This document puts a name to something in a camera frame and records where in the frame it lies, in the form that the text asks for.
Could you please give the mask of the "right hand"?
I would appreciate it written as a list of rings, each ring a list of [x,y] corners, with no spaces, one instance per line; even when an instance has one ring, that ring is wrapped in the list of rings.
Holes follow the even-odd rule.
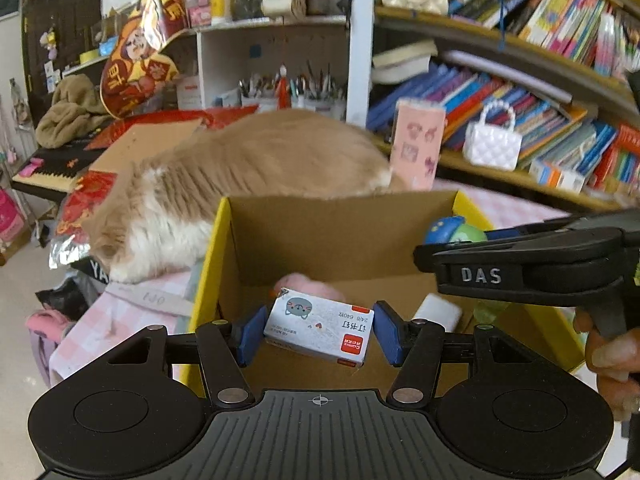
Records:
[[[577,310],[574,330],[587,334],[585,360],[587,367],[597,376],[597,388],[608,402],[614,418],[626,422],[639,414],[639,330],[634,328],[611,341],[596,330],[590,315]]]

